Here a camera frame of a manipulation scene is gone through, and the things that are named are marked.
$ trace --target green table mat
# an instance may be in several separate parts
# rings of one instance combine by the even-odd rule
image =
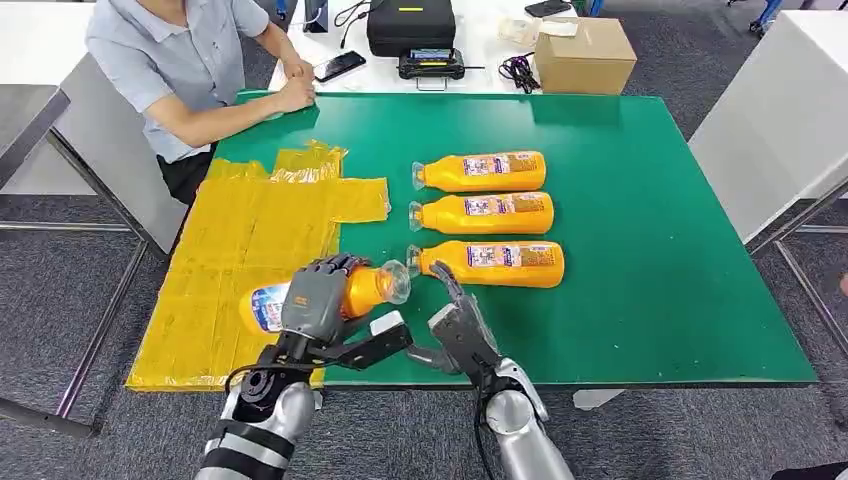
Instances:
[[[219,145],[271,167],[310,139],[350,150],[348,177],[387,177],[386,222],[344,225],[341,248],[375,263],[409,244],[544,239],[566,252],[553,289],[469,287],[497,338],[539,384],[803,383],[816,376],[662,100],[584,95],[322,94],[317,108]],[[546,235],[411,232],[410,165],[445,155],[539,150],[556,219]],[[419,278],[399,308],[416,342],[448,300]],[[465,384],[396,355],[367,371],[331,368],[336,385]]]

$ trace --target black equipment case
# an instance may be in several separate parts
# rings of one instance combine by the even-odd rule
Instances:
[[[450,0],[382,0],[372,8],[368,45],[378,57],[399,57],[412,48],[453,47],[456,19]]]

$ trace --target plastic bottle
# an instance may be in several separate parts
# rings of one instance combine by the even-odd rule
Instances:
[[[460,283],[550,288],[565,272],[562,247],[553,242],[459,242],[433,248],[411,245],[406,266],[410,276],[433,275],[430,266],[440,260]]]
[[[409,228],[442,233],[545,233],[554,223],[554,204],[543,192],[479,197],[448,195],[436,202],[409,204]]]
[[[545,157],[539,152],[449,155],[429,165],[412,164],[416,190],[445,192],[536,190],[545,183]]]
[[[239,312],[253,331],[276,333],[282,330],[280,314],[291,282],[257,288],[239,303]],[[410,290],[409,271],[397,260],[382,267],[356,267],[347,281],[342,314],[355,318],[381,303],[406,302]]]

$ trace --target cardboard box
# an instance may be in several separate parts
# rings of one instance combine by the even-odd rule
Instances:
[[[614,18],[568,18],[577,23],[574,37],[539,34],[534,55],[545,93],[619,95],[627,84],[636,54],[621,23]]]

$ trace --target gray shirt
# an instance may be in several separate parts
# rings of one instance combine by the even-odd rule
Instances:
[[[94,7],[86,34],[88,50],[118,92],[142,114],[170,94],[193,111],[232,104],[244,88],[238,33],[255,37],[268,26],[268,14],[253,0],[185,4],[188,28],[162,20],[137,0],[97,0]],[[198,151],[147,115],[144,135],[168,163]]]

